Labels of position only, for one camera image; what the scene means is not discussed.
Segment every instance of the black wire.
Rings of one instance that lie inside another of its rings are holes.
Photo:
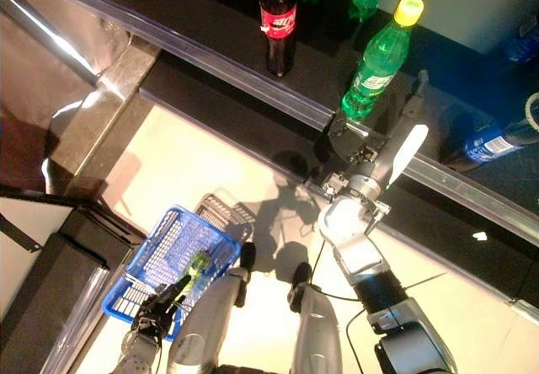
[[[360,369],[361,374],[363,374],[363,369],[361,368],[360,359],[357,357],[357,354],[355,353],[355,349],[354,349],[354,346],[352,345],[352,340],[350,339],[350,334],[348,333],[348,329],[350,328],[350,325],[352,324],[352,322],[354,322],[354,320],[364,312],[365,312],[365,309],[362,309],[361,311],[359,311],[356,315],[354,315],[354,317],[352,317],[350,321],[348,321],[348,324],[346,325],[346,338],[348,339],[348,343],[350,345],[350,348],[352,349],[352,353],[354,353],[355,362],[357,363],[357,366]]]
[[[159,340],[159,361],[157,362],[157,370],[155,374],[159,373],[159,366],[161,365],[161,357],[163,356],[163,342]]]
[[[338,300],[343,301],[352,301],[352,302],[359,302],[360,300],[358,298],[348,298],[348,297],[341,297],[341,296],[334,296],[333,294],[328,294],[327,292],[323,292],[322,290],[318,290],[318,288],[311,287],[314,291],[319,292],[320,294],[324,294],[326,297],[332,297],[337,298]]]
[[[431,281],[431,280],[434,280],[434,279],[437,279],[438,277],[440,277],[441,275],[444,275],[445,274],[445,271],[443,273],[440,273],[438,275],[433,275],[432,277],[429,277],[428,279],[424,279],[422,281],[418,281],[417,283],[413,283],[412,285],[408,286],[408,287],[404,287],[403,290],[409,290],[410,288],[412,287],[416,287],[420,284],[423,284],[423,283],[426,283],[427,281]]]
[[[312,284],[312,278],[314,276],[314,270],[317,269],[317,266],[318,266],[318,261],[320,260],[320,256],[322,255],[322,251],[323,251],[323,245],[326,244],[326,241],[322,241],[322,246],[320,247],[320,250],[318,251],[318,256],[317,256],[317,261],[314,262],[314,267],[312,267],[312,273],[311,273],[311,280],[309,280],[309,284]]]

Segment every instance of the shopping basket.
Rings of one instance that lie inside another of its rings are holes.
[[[237,212],[214,195],[208,195],[197,207],[197,212],[222,230],[228,231],[230,226],[243,227],[240,229],[243,235],[238,238],[241,242],[252,232],[252,228],[248,228],[249,222],[242,220]],[[124,274],[104,298],[102,308],[108,315],[131,323],[148,296],[155,294],[158,287],[178,281],[187,274],[193,257],[205,252],[210,257],[210,265],[186,294],[182,309],[175,313],[173,325],[165,337],[171,341],[208,285],[237,259],[240,246],[238,241],[201,216],[181,206],[173,206],[131,258]]]

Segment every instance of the shelf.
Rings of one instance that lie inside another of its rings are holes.
[[[323,131],[328,126],[350,83],[360,51],[389,19],[387,13],[379,12],[358,28],[347,17],[350,0],[322,0],[315,6],[300,6],[295,65],[289,74],[277,78],[265,69],[258,0],[75,1],[258,99],[260,108],[268,104],[269,109],[284,113],[289,117],[287,123],[300,121],[294,128],[305,126],[314,131]],[[403,71],[377,104],[374,116],[403,105],[416,72],[423,67],[428,69],[432,87],[425,102],[427,108],[435,109],[430,122],[434,139],[404,173],[539,246],[539,217],[530,212],[537,209],[536,193],[530,190],[534,180],[523,179],[518,182],[519,189],[506,190],[507,196],[517,194],[511,201],[492,191],[497,189],[495,180],[489,186],[492,190],[488,190],[433,160],[450,128],[459,125],[456,118],[459,111],[461,115],[472,115],[470,129],[486,124],[493,116],[500,119],[513,116],[506,103],[521,100],[522,83],[513,85],[520,79],[507,77],[493,83],[482,73],[474,72],[485,64],[489,62],[477,52],[418,26],[414,28]],[[452,118],[441,120],[442,110]],[[383,132],[378,121],[375,117],[366,124]],[[503,170],[495,166],[483,170],[495,177],[500,173],[517,174],[521,168],[521,163],[514,162],[506,164]],[[482,181],[489,182],[484,176]]]
[[[311,190],[318,178],[347,166],[335,154],[320,163],[315,154],[315,148],[323,147],[319,131],[167,52],[161,53],[140,91],[296,182],[309,178]],[[428,249],[431,257],[504,301],[523,298],[539,305],[537,294],[529,291],[532,284],[527,276],[537,263],[539,249],[439,193],[455,182],[442,184],[430,177],[433,190],[401,176],[382,196],[392,206],[384,222],[404,238],[412,238],[411,246],[423,247],[422,252]],[[432,228],[424,229],[425,223]],[[486,243],[473,237],[481,231],[488,235]]]

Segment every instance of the plastic basket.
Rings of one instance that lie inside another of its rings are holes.
[[[166,340],[173,340],[193,307],[210,283],[234,263],[240,245],[201,217],[174,206],[144,241],[124,274],[115,283],[102,303],[105,313],[125,322],[132,322],[139,306],[156,293],[161,284],[169,285],[187,273],[189,263],[200,251],[207,251],[210,266],[204,271],[173,318]]]

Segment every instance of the floor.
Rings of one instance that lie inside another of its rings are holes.
[[[317,257],[322,239],[314,222],[323,202],[158,106],[131,140],[107,184],[104,198],[109,206],[146,232],[172,204],[194,210],[208,193],[230,205],[242,203],[253,212],[257,271],[248,285],[245,307],[232,311],[220,363],[286,374],[299,324],[299,316],[288,308],[286,293],[297,263],[308,258],[313,264]],[[371,237],[404,286],[445,272],[408,294],[418,300],[448,344],[459,372],[539,372],[538,326],[388,234],[375,230]],[[330,247],[322,253],[313,283],[335,295],[354,296],[334,263]],[[360,311],[360,304],[331,302],[339,319],[344,372],[359,372],[344,329]],[[109,318],[76,373],[111,372],[128,330],[128,324]],[[364,316],[350,325],[350,337],[364,373],[380,373],[373,352],[376,336]],[[167,355],[165,345],[158,373],[166,372]]]

